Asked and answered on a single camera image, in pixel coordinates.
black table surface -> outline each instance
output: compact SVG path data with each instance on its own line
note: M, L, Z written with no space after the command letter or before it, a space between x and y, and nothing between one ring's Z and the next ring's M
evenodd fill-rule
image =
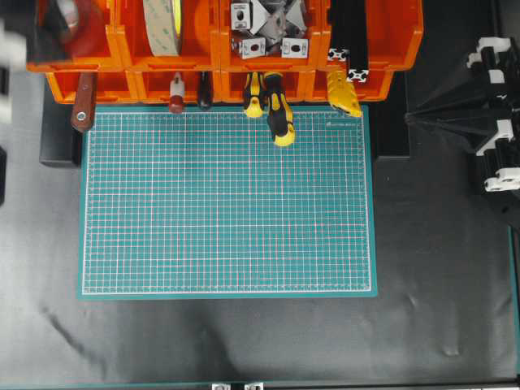
M425 0L412 105L461 77L489 34L487 3ZM438 136L414 128L410 160L374 166L376 298L78 301L80 173L38 163L42 76L12 87L14 123L0 125L0 386L516 376L507 228Z

brown handle tool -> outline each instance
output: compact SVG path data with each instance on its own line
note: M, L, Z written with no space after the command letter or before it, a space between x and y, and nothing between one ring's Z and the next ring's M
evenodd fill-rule
M96 90L98 89L98 74L81 73L76 101L72 108L71 124L78 132L86 132L94 125L96 114Z

orange storage bin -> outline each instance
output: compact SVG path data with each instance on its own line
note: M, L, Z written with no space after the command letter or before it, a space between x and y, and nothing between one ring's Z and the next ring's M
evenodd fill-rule
M285 96L288 102L303 102L306 98L307 77L304 72L284 71ZM222 99L226 103L243 103L248 72L222 71Z
M307 34L309 58L281 58L280 54L270 57L242 59L232 51L231 3L220 0L220 67L225 72L288 71L303 72L314 70L318 65L322 32L321 0L305 0L307 7Z
M173 80L177 71L136 71L133 75L136 78L136 85L139 94L139 101L146 104L166 104L170 101L170 82ZM184 102L196 103L197 91L200 80L199 71L182 71L185 95ZM220 73L211 73L211 83L213 85L213 102L221 102L220 92Z
M342 64L327 61L332 38L332 26L327 22L331 0L321 1L323 35L318 69L324 71ZM423 39L423 0L366 0L366 14L370 69L410 69Z
M93 0L102 11L105 36L99 48L87 56L73 57L68 61L35 64L28 63L31 72L106 72L122 71L123 64L115 36L115 1Z
M146 35L143 2L117 0L115 31L125 68L213 71L220 67L219 0L183 2L183 45L179 57L154 57Z
M360 102L379 102L385 100L392 84L393 71L370 71L366 83L355 83L357 98ZM327 72L310 71L306 73L305 100L308 102L328 102Z
M73 104L80 72L47 73L50 90L57 103ZM99 104L137 103L139 96L134 75L128 71L102 72L97 74L97 96Z

double-sided tape roll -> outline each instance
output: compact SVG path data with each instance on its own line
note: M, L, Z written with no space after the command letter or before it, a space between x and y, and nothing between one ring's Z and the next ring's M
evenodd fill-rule
M182 50L182 0L143 0L152 54L179 56Z

black and yellow screwdriver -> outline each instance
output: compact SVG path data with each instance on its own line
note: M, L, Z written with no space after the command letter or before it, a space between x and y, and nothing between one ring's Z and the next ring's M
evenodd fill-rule
M244 112L250 118L261 118L264 109L263 76L257 71L247 75L244 87Z
M264 73L269 117L267 122L271 128L273 141L277 146L290 146L296 140L296 131L293 124L293 110L287 103L283 76L281 73L269 71Z

